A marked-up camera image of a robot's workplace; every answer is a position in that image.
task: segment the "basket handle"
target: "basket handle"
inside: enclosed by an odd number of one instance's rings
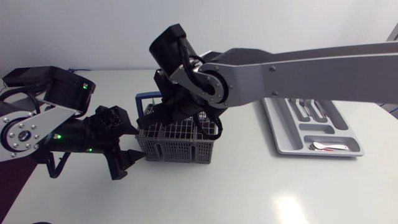
[[[148,98],[159,98],[162,97],[162,94],[159,91],[147,92],[147,93],[138,93],[136,95],[136,105],[138,111],[138,118],[144,116],[144,109],[142,108],[142,100]]]

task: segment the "table surface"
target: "table surface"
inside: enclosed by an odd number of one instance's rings
[[[118,105],[136,126],[154,70],[80,72],[97,87],[87,115]],[[374,103],[336,102],[359,158],[277,153],[260,101],[230,108],[211,164],[141,159],[112,181],[100,154],[72,154],[59,178],[33,172],[4,223],[398,223],[398,120]],[[138,149],[134,136],[122,149]]]

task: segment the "white wall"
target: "white wall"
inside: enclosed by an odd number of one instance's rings
[[[1,0],[0,77],[16,67],[156,68],[150,43],[181,23],[197,53],[383,42],[398,1]]]

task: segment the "spoon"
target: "spoon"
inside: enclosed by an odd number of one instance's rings
[[[341,149],[341,150],[349,150],[348,146],[342,145],[342,144],[332,144],[332,145],[324,145],[319,142],[313,142],[312,143],[317,149],[325,149],[325,148],[330,148],[330,149]]]

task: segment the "cutlery tray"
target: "cutlery tray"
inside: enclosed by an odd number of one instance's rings
[[[262,103],[279,153],[347,157],[364,155],[354,132],[332,101],[303,100],[305,107],[299,99],[264,98]],[[326,145],[344,144],[349,151],[313,151],[309,147],[314,141]]]

